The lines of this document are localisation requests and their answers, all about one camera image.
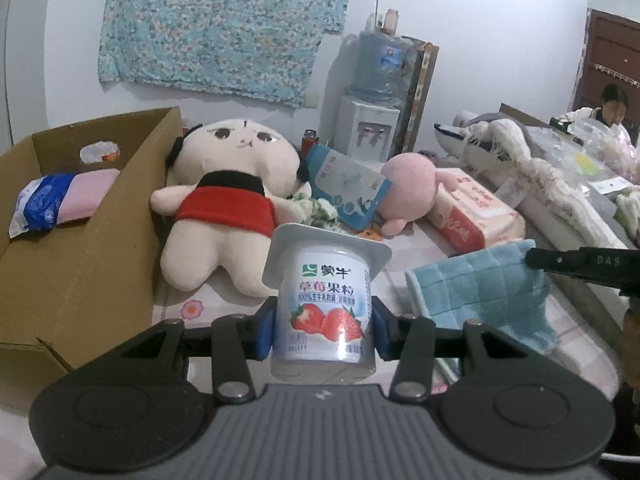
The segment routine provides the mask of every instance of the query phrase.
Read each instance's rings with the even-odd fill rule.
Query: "pink towel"
[[[97,170],[76,175],[60,205],[56,224],[91,218],[119,173]]]

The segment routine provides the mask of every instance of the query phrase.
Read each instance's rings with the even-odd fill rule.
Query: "mengniu logo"
[[[302,266],[302,276],[317,276],[318,275],[318,266],[313,264],[306,264]]]

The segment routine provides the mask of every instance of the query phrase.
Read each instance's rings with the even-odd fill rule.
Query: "strawberry picture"
[[[345,341],[360,339],[364,337],[360,328],[360,321],[356,319],[353,309],[334,308],[324,317],[322,322],[322,335],[329,341],[340,340],[340,335],[344,334]]]
[[[291,313],[291,326],[308,334],[317,334],[322,328],[324,313],[317,305],[305,303]]]

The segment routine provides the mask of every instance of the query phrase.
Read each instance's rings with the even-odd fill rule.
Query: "brown door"
[[[623,124],[635,143],[640,125],[640,23],[594,10],[587,34],[584,69],[574,110],[599,107],[602,89],[616,83],[629,97]]]

